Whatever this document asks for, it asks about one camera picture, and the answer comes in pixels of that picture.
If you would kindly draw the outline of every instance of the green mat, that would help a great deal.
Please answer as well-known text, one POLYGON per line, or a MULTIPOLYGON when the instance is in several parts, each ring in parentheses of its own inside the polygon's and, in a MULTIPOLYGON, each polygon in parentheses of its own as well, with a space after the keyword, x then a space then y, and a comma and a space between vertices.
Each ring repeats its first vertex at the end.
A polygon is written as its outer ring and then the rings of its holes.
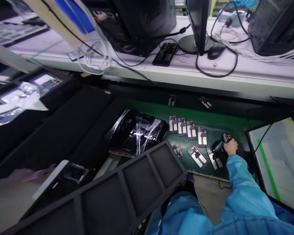
MULTIPOLYGON (((229 133, 234 139, 241 143, 247 143, 245 130, 249 129, 248 122, 244 118, 227 116, 222 114, 207 112, 200 112, 191 109, 183 108, 169 108, 167 105, 160 105, 154 103, 140 102, 134 100, 124 100, 126 105, 139 112, 154 116, 156 118, 169 122, 169 116, 184 117, 186 121, 194 120, 196 127, 205 126, 207 132, 207 145, 211 146, 216 140, 221 139, 223 133, 229 133)), ((261 124, 260 121, 250 120, 251 127, 261 124)), ((195 174, 204 174, 219 179, 228 180, 229 175, 226 167, 214 170, 206 149, 198 149, 205 159, 210 163, 208 167, 202 171, 195 163, 192 157, 187 153, 192 145, 197 147, 197 140, 187 140, 187 137, 179 137, 178 134, 169 134, 167 132, 164 140, 169 140, 173 148, 181 147, 184 155, 180 158, 187 171, 195 174)), ((122 157, 120 164, 128 161, 130 158, 122 157)))

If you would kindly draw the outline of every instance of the monitor stand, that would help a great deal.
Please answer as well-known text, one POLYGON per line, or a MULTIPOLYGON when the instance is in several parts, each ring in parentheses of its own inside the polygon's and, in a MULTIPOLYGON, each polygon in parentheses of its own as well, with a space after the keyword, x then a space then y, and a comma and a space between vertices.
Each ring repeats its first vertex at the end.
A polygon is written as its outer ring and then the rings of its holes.
MULTIPOLYGON (((211 40, 210 37, 207 35, 206 35, 205 42, 207 42, 205 45, 205 52, 208 52, 209 48, 215 42, 213 40, 211 40)), ((178 45, 179 45, 181 51, 183 51, 185 53, 192 54, 192 55, 198 54, 198 48, 195 45, 195 38, 194 38, 193 34, 182 37, 179 40, 178 45)))

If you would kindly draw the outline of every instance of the display screen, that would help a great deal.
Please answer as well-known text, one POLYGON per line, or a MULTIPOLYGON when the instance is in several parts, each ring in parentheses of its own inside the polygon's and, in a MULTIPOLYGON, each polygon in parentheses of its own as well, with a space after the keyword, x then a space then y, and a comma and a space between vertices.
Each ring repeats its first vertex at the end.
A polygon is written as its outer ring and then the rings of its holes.
MULTIPOLYGON (((249 132, 253 149, 268 126, 249 132)), ((294 120, 274 123, 256 152, 266 193, 294 209, 294 120)))

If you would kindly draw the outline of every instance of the black foam tray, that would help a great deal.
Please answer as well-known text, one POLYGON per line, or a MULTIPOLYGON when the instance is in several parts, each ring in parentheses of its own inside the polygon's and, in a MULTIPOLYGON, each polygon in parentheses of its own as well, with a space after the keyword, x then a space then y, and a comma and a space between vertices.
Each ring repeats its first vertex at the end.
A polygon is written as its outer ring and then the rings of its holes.
POLYGON ((129 234, 185 176, 165 141, 1 234, 129 234))

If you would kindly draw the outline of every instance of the hand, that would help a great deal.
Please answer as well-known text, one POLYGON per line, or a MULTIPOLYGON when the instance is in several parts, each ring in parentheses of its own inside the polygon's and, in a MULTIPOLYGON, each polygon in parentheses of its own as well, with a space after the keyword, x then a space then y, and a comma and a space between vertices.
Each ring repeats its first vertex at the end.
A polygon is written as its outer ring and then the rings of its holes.
POLYGON ((226 153, 230 156, 232 154, 236 154, 238 143, 235 139, 231 139, 227 144, 224 144, 223 147, 226 153))

